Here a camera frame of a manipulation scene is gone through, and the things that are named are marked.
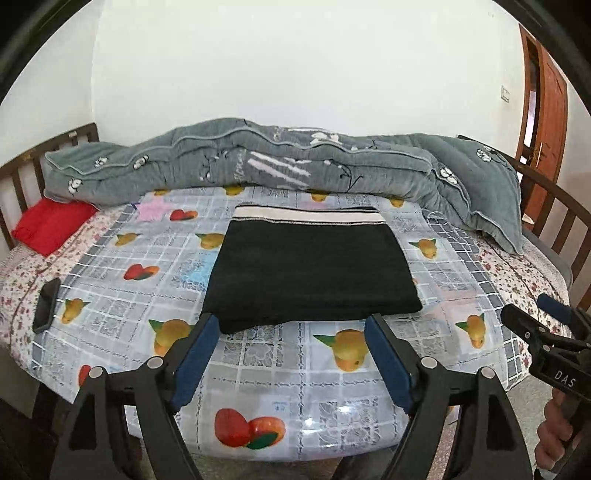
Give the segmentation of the person right hand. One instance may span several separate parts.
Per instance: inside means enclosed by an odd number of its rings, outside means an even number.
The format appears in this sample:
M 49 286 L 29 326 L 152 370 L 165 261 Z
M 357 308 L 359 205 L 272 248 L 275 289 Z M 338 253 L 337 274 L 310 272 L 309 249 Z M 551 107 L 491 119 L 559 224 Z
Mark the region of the person right hand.
M 564 457 L 566 443 L 571 442 L 572 447 L 577 449 L 581 441 L 590 435 L 590 431 L 581 431 L 576 437 L 573 436 L 573 426 L 564 417 L 561 410 L 565 398 L 564 392 L 553 388 L 552 398 L 544 407 L 544 421 L 537 429 L 539 441 L 534 450 L 539 469 L 552 470 L 555 464 Z

